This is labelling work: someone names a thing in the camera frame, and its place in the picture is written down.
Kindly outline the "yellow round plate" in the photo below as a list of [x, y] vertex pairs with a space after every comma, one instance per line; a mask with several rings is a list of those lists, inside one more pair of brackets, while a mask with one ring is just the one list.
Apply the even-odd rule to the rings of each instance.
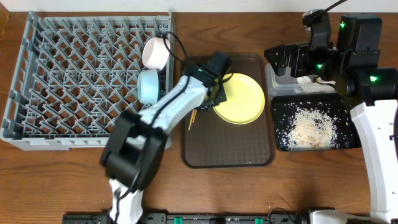
[[213, 109], [223, 120], [232, 124], [248, 124], [262, 114], [264, 92], [255, 79], [242, 73], [229, 73], [223, 78], [226, 101]]

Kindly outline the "light blue bowl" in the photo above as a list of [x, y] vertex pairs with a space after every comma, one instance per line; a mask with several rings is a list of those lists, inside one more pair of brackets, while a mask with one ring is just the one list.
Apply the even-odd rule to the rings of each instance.
[[157, 70], [143, 70], [138, 76], [137, 95], [140, 103], [153, 105], [159, 99], [159, 75]]

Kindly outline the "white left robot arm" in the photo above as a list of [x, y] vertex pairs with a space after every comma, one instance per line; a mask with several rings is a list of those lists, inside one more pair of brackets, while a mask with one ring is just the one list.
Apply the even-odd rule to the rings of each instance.
[[232, 64], [216, 51], [207, 63], [186, 62], [178, 84], [154, 105], [138, 112], [122, 112], [101, 155], [113, 191], [109, 223], [137, 223], [142, 196], [156, 176], [170, 132], [194, 109], [226, 101], [224, 76]]

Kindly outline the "wooden chopstick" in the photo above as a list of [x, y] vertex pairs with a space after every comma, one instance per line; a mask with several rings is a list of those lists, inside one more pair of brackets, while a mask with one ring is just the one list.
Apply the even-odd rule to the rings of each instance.
[[197, 110], [193, 110], [193, 114], [192, 114], [192, 123], [195, 122], [196, 115], [197, 115]]
[[190, 131], [190, 129], [191, 129], [191, 127], [192, 127], [192, 114], [191, 114], [191, 118], [190, 118], [190, 122], [189, 122], [189, 125], [188, 125], [188, 131]]

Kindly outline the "pale pink bowl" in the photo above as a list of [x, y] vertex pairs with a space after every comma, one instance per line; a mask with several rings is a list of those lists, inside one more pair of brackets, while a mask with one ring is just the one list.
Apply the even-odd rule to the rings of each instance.
[[160, 37], [150, 38], [144, 46], [142, 63], [148, 69], [162, 70], [168, 61], [170, 41]]

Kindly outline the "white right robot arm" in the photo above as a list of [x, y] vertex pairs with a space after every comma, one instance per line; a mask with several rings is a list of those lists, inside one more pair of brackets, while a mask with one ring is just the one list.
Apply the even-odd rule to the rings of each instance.
[[371, 193], [366, 217], [324, 208], [312, 210], [308, 222], [396, 223], [397, 70], [378, 65], [382, 19], [367, 12], [344, 14], [336, 42], [330, 40], [325, 10], [309, 11], [302, 20], [310, 40], [267, 49], [265, 58], [278, 76], [314, 74], [335, 82], [359, 135]]

